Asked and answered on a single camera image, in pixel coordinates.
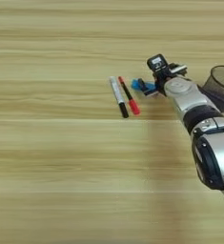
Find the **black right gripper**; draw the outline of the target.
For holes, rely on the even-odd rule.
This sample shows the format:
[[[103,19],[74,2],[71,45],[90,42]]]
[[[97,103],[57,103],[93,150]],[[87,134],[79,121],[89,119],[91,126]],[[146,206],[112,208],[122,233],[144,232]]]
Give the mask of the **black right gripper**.
[[[179,65],[171,63],[164,65],[153,70],[153,77],[155,82],[149,83],[145,82],[142,78],[138,79],[139,89],[143,92],[145,96],[152,96],[157,94],[159,91],[161,94],[165,95],[164,86],[170,80],[178,75],[185,76],[187,73],[186,65]]]

